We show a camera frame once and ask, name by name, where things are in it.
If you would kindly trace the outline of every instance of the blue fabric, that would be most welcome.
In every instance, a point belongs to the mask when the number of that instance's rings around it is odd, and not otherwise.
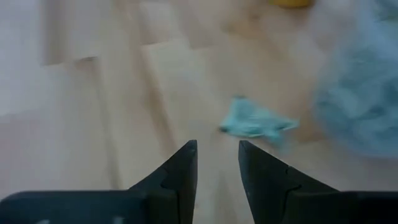
[[[265,137],[273,145],[281,146],[284,141],[281,132],[297,126],[298,121],[279,116],[245,97],[237,96],[233,98],[220,129],[233,136]]]

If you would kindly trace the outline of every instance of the yellow object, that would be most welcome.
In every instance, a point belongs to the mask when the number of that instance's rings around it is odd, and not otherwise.
[[[312,2],[313,0],[271,0],[271,3],[282,7],[305,7],[311,5]]]

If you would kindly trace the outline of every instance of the blurry blue object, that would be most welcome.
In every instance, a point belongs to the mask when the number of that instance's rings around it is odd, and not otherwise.
[[[237,96],[233,98],[220,129],[233,136],[265,137],[273,145],[281,146],[284,141],[281,132],[297,126],[298,121],[279,116],[245,97]]]

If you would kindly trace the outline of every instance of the light blue rag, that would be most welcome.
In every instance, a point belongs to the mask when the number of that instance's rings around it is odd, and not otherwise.
[[[220,130],[239,137],[265,137],[271,144],[280,147],[284,141],[281,132],[298,126],[296,120],[276,115],[245,97],[236,96]]]

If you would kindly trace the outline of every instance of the wooden floor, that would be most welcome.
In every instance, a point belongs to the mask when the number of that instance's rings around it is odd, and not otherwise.
[[[282,9],[243,0],[5,0],[0,7],[0,196],[125,189],[198,140],[195,223],[252,223],[234,95],[301,120],[280,152],[339,190],[397,190],[398,162],[333,146],[312,91],[354,0]]]

